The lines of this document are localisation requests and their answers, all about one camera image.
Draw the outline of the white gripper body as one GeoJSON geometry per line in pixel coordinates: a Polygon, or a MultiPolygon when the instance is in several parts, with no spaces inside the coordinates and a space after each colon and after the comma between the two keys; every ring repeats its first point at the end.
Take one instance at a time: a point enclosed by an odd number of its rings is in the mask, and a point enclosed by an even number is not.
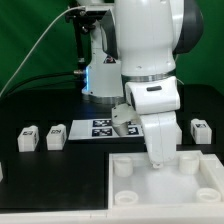
{"type": "Polygon", "coordinates": [[[128,104],[116,105],[111,110],[112,127],[119,136],[128,133],[128,122],[141,125],[149,161],[161,168],[176,154],[176,114],[174,111],[139,115],[128,104]]]}

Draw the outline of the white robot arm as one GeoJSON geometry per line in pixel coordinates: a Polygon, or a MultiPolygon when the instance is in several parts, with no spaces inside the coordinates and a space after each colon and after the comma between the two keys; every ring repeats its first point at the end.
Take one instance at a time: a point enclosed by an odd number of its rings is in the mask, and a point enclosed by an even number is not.
{"type": "Polygon", "coordinates": [[[85,98],[116,103],[112,125],[120,136],[138,122],[154,167],[176,153],[180,108],[174,56],[189,52],[203,34],[196,0],[78,0],[92,24],[92,60],[86,68],[85,98]]]}

